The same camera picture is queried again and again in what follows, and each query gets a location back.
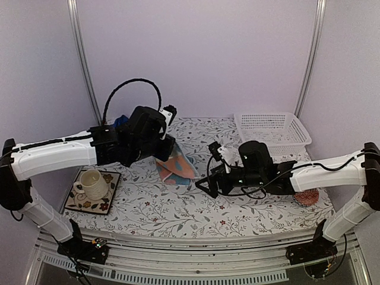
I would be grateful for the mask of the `dark blue towel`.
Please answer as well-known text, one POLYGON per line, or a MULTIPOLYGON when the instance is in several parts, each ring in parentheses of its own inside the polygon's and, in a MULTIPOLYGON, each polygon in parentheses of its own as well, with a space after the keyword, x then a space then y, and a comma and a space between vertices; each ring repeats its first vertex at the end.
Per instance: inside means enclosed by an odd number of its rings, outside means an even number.
POLYGON ((115 119, 115 121, 113 123, 113 127, 114 128, 120 127, 123 124, 127 123, 128 121, 129 121, 129 118, 125 115, 122 115, 122 116, 118 117, 117 119, 115 119))

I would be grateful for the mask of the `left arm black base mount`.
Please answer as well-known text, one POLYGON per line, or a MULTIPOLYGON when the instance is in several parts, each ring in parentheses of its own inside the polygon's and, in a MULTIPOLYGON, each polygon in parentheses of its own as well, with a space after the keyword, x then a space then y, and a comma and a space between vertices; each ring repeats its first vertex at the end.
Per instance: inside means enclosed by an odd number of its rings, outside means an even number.
POLYGON ((78 224, 72 219, 69 222, 73 229, 72 237, 66 242, 58 242, 57 253, 74 260, 105 265, 109 253, 107 240, 97 237, 92 241, 85 241, 78 224))

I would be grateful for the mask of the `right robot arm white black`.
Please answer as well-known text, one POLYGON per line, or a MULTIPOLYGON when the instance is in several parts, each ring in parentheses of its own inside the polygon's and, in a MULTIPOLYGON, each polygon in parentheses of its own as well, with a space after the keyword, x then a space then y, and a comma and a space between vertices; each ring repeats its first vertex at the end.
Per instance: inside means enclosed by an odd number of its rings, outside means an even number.
POLYGON ((212 159, 221 162, 207 169, 206 177, 195 186, 212 198, 229 197, 235 188, 264 191, 273 195, 294 195, 306 190, 333 186, 357 185, 357 194, 342 209, 321 222, 314 241, 307 246, 307 254, 319 259, 348 230, 372 213, 379 211, 379 148, 368 142, 362 150, 346 156, 320 161, 285 161, 274 163, 263 142, 247 141, 239 146, 242 165, 224 146, 214 142, 208 146, 212 159))

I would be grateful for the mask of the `light blue orange dotted towel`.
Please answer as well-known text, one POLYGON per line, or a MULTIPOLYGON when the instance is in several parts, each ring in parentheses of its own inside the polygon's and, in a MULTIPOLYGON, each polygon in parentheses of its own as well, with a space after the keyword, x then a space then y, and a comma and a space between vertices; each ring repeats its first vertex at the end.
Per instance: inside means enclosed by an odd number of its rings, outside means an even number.
POLYGON ((174 144, 167 161, 156 159, 156 169, 161 181, 170 185, 189 186, 200 177, 194 159, 185 155, 178 143, 174 144))

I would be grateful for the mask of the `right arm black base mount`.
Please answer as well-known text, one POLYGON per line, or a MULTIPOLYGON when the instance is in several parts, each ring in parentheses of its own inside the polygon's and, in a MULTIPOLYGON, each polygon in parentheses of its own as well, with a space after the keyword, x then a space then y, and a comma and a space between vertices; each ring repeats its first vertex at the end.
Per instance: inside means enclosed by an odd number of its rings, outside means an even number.
POLYGON ((323 226, 325 222, 326 219, 320 222, 310 242, 300 243, 286 248, 286 258, 290 261, 291 265, 332 257, 337 254, 336 242, 331 242, 323 237, 323 226))

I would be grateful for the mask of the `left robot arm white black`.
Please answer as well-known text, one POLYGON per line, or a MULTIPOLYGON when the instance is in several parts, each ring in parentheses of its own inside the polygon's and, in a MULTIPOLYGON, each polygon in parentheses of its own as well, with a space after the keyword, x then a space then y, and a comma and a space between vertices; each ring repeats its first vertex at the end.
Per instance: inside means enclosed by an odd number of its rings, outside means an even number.
POLYGON ((1 156, 1 206, 18 211, 37 227, 49 232, 76 258, 88 253, 73 221, 62 217, 33 188, 33 176, 76 166, 102 166, 120 163, 130 167, 147 157, 167 161, 175 139, 167 128, 176 116, 168 105, 160 110, 138 106, 128 121, 113 127, 95 126, 66 138, 32 144, 4 143, 1 156))

